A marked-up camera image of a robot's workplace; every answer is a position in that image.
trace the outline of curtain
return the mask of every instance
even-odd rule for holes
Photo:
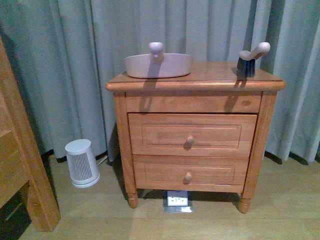
[[[42,152],[75,139],[119,153],[106,83],[150,42],[195,61],[237,61],[267,40],[257,67],[283,78],[266,150],[315,159],[320,142],[318,0],[0,0],[21,95]]]

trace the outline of white space heater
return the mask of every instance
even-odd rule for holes
[[[65,146],[72,184],[76,188],[88,188],[100,179],[100,172],[91,147],[91,141],[78,139]]]

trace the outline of floor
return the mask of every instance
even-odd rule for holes
[[[232,193],[192,192],[193,213],[163,213],[162,192],[142,192],[136,209],[123,195],[118,164],[99,166],[101,179],[73,187],[68,164],[50,158],[61,220],[53,232],[31,224],[21,240],[319,240],[320,164],[264,158],[255,197],[240,213]]]

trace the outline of wooden bed frame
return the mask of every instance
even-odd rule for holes
[[[20,191],[34,227],[51,232],[60,212],[0,38],[0,208]]]

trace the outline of drawer panel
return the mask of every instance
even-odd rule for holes
[[[130,113],[134,155],[248,158],[256,115]]]
[[[241,192],[248,158],[134,155],[137,188]]]
[[[261,92],[126,94],[129,113],[258,113]]]

